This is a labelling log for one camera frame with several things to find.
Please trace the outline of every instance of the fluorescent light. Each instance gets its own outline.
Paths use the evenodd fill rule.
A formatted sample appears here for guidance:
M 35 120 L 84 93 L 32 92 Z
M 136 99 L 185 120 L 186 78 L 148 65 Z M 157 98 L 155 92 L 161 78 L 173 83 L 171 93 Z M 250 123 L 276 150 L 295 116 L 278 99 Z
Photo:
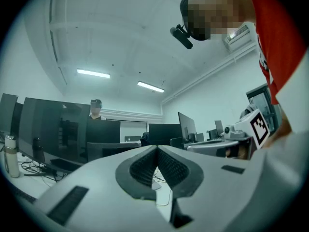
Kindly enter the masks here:
M 233 39 L 236 36 L 235 32 L 230 33 L 230 38 Z
M 158 87 L 155 87 L 155 86 L 152 86 L 152 85 L 149 85 L 149 84 L 146 84 L 146 83 L 142 83 L 141 81 L 139 81 L 137 83 L 138 86 L 142 86 L 142 87 L 146 87 L 146 88 L 149 88 L 149 89 L 152 89 L 154 91 L 158 91 L 160 93 L 163 93 L 164 92 L 164 89 L 160 89 Z
M 85 70 L 80 70 L 80 69 L 77 69 L 77 72 L 80 73 L 80 74 L 95 75 L 95 76 L 100 76 L 100 77 L 105 77 L 105 78 L 111 77 L 108 74 L 103 74 L 103 73 L 99 73 L 99 72 L 90 72 L 90 71 L 85 71 Z

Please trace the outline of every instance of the water bottle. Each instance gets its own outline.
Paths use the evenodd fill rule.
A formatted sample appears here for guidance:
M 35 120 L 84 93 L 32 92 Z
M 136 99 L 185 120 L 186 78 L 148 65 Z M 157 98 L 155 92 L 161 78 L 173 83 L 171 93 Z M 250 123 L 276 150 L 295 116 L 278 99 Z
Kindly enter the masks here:
M 32 154 L 33 158 L 39 162 L 45 162 L 45 155 L 43 147 L 41 147 L 41 141 L 38 137 L 32 141 Z
M 18 178 L 20 176 L 17 159 L 16 139 L 14 136 L 7 135 L 5 137 L 4 165 L 5 170 L 12 178 Z

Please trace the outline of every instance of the person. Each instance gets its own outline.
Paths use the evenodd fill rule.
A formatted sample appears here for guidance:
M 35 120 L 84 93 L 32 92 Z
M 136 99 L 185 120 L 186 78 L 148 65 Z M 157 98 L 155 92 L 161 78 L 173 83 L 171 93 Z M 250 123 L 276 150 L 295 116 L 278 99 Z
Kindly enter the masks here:
M 304 65 L 308 52 L 293 19 L 278 0 L 182 0 L 180 10 L 187 32 L 196 40 L 209 39 L 211 34 L 231 33 L 244 22 L 254 23 L 259 64 L 272 104 L 280 104 L 277 94 L 295 70 Z M 291 92 L 284 92 L 284 95 L 281 92 L 281 102 L 286 104 Z M 271 146 L 292 131 L 283 109 L 281 116 L 282 124 L 263 147 Z
M 102 109 L 102 102 L 99 99 L 93 99 L 90 103 L 90 112 L 91 115 L 89 119 L 98 119 L 98 120 L 106 120 L 103 116 L 100 115 L 100 111 Z
M 149 143 L 149 132 L 143 133 L 143 136 L 140 139 L 140 144 L 141 144 L 142 147 L 150 145 L 150 143 Z
M 247 108 L 244 111 L 242 111 L 242 113 L 240 114 L 240 119 L 242 117 L 245 117 L 247 114 L 253 112 L 256 109 L 257 109 L 257 106 L 255 104 L 249 104 Z

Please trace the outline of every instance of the white desk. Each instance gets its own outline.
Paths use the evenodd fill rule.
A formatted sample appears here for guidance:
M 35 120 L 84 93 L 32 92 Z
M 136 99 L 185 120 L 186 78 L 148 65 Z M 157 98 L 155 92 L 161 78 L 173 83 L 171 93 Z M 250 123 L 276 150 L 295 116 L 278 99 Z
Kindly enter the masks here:
M 28 157 L 21 156 L 21 153 L 17 153 L 18 161 L 29 161 L 31 160 Z M 12 178 L 4 168 L 4 151 L 0 154 L 0 168 L 2 174 L 18 189 L 22 190 L 26 194 L 39 198 L 44 192 L 46 192 L 51 186 L 56 182 L 45 178 L 44 176 L 24 176 L 24 174 L 30 174 L 30 172 L 24 170 L 19 163 L 20 176 L 18 178 Z
M 30 158 L 23 157 L 19 152 L 17 153 L 17 158 L 18 161 L 31 162 Z M 4 151 L 2 151 L 0 154 L 0 169 L 2 174 L 7 178 L 8 181 L 10 181 L 18 189 L 22 190 L 26 194 L 36 199 L 40 198 L 44 192 L 46 192 L 50 187 L 52 187 L 56 183 L 55 181 L 45 178 L 44 176 L 24 176 L 24 174 L 30 174 L 30 173 L 21 167 L 21 163 L 19 163 L 20 176 L 18 178 L 11 178 L 4 168 Z M 155 173 L 157 177 L 164 179 L 161 172 L 158 169 L 155 171 Z M 167 183 L 162 183 L 160 180 L 156 179 L 154 179 L 154 181 L 157 181 L 158 184 L 161 186 L 160 189 L 156 190 L 157 208 L 161 213 L 161 215 L 164 217 L 164 219 L 167 222 L 169 222 L 172 208 L 173 192 L 170 191 L 170 188 Z

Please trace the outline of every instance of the ceiling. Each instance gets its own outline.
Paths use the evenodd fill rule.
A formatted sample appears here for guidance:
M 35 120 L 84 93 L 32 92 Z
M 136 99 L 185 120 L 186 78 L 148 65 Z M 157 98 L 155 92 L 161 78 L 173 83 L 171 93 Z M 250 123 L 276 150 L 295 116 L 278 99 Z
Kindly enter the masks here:
M 57 62 L 71 87 L 162 101 L 228 55 L 221 40 L 186 49 L 169 29 L 181 23 L 180 0 L 53 0 L 50 29 Z M 76 69 L 111 75 L 81 75 Z M 137 86 L 138 81 L 165 90 Z

